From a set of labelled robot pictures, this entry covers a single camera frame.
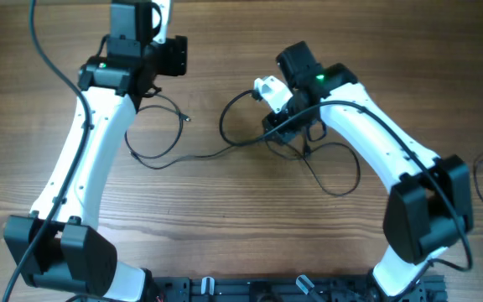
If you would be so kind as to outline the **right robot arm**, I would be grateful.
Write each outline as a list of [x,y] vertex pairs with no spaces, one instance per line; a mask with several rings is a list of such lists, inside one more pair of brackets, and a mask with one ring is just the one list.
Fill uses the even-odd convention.
[[276,63],[283,74],[254,81],[253,96],[271,111],[263,119],[270,139],[286,144],[322,122],[371,166],[388,193],[382,227],[388,247],[371,270],[374,300],[402,299],[427,269],[443,263],[457,242],[472,268],[468,233],[474,228],[470,171],[457,155],[442,158],[402,130],[345,65],[323,67],[304,42],[286,48]]

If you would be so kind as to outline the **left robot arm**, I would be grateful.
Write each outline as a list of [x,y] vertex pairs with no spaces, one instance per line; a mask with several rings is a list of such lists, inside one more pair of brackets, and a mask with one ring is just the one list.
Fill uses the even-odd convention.
[[85,301],[163,301],[147,269],[121,262],[97,231],[117,149],[157,76],[187,70],[184,36],[167,35],[169,1],[114,1],[110,31],[70,83],[77,105],[55,169],[28,215],[10,216],[3,238],[16,263],[8,289],[70,292]]

